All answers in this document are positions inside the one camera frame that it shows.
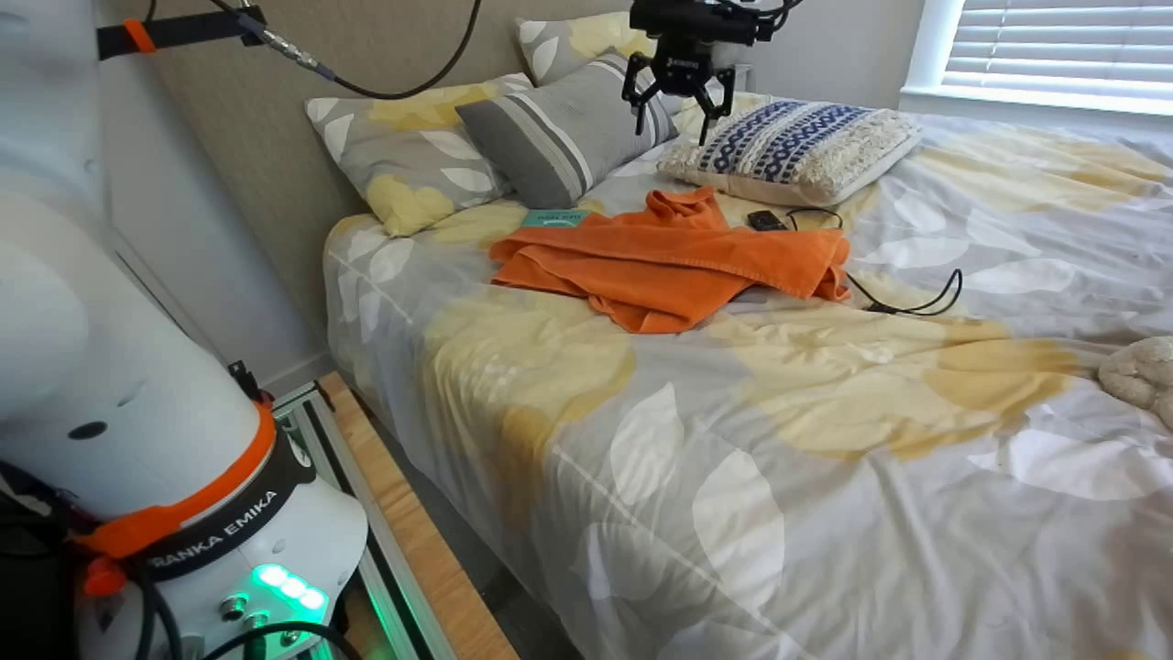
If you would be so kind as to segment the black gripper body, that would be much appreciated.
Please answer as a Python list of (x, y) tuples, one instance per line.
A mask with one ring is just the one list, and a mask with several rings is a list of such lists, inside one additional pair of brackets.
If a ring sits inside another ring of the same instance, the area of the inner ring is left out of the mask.
[(632, 25), (652, 40), (627, 58), (632, 90), (704, 90), (733, 85), (736, 58), (786, 25), (786, 2), (759, 0), (634, 0)]

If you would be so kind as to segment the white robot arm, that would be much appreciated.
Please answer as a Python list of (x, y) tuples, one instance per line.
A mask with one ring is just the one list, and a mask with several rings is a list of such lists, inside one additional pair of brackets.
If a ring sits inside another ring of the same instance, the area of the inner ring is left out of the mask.
[(75, 556), (77, 657), (349, 660), (363, 503), (108, 246), (92, 0), (0, 0), (0, 25), (0, 461)]

